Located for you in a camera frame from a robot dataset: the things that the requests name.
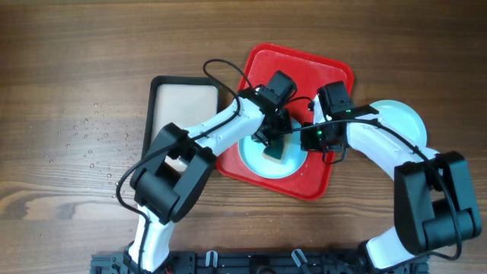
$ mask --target beige object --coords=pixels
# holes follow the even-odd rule
[[[209,120],[216,114],[217,102],[218,90],[212,85],[160,85],[155,96],[151,142],[168,123],[185,129]],[[177,171],[186,169],[180,160],[166,158],[166,162]]]

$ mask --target red tray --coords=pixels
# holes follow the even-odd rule
[[[350,94],[354,82],[352,70],[344,63],[295,49],[262,43],[250,52],[245,73],[254,86],[266,84],[276,71],[290,76],[298,86],[296,96],[315,98],[317,89],[334,81],[344,81]],[[242,78],[238,90],[247,83]],[[299,100],[287,106],[291,116],[299,123],[313,122],[313,113],[307,109],[307,101]],[[332,166],[321,161],[322,154],[308,152],[306,161],[292,175],[282,179],[267,179],[250,171],[242,162],[238,144],[232,145],[218,158],[216,167],[224,175],[252,183],[304,200],[320,198],[328,187]],[[335,153],[328,153],[331,162]]]

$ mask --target table surface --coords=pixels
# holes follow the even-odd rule
[[[12,2],[0,1],[1,273],[86,273],[92,254],[122,250],[137,216],[113,198],[115,182],[140,158],[151,79],[202,76],[210,58],[243,67],[262,42],[347,63],[357,105],[417,110],[430,147],[468,159],[487,226],[486,2]],[[231,68],[212,70],[237,86]],[[215,171],[170,246],[355,247],[392,225],[390,178],[351,151],[314,202]],[[463,246],[431,272],[487,272],[485,233]]]

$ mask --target light blue plate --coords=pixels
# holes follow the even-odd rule
[[[301,124],[292,119],[292,127],[301,127]],[[306,161],[307,151],[301,150],[301,137],[299,132],[293,132],[290,143],[286,146],[284,159],[281,164],[265,159],[262,156],[265,145],[252,141],[250,136],[238,142],[238,152],[243,163],[255,174],[268,179],[281,179],[298,170]]]
[[[408,105],[396,100],[380,100],[371,104],[394,128],[419,145],[426,146],[428,136],[421,117]]]

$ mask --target wood grain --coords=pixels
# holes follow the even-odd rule
[[[202,75],[210,58],[243,67],[261,42],[346,62],[356,104],[390,98],[417,110],[429,146],[468,158],[487,225],[485,2],[24,3],[41,5],[0,6],[1,273],[86,273],[90,255],[122,250],[137,216],[112,198],[114,182],[140,158],[151,79]],[[237,86],[231,69],[212,70]],[[392,193],[354,152],[315,202],[215,171],[171,248],[354,247],[393,225]],[[486,246],[485,234],[467,241],[458,261],[433,259],[431,272],[485,273]]]

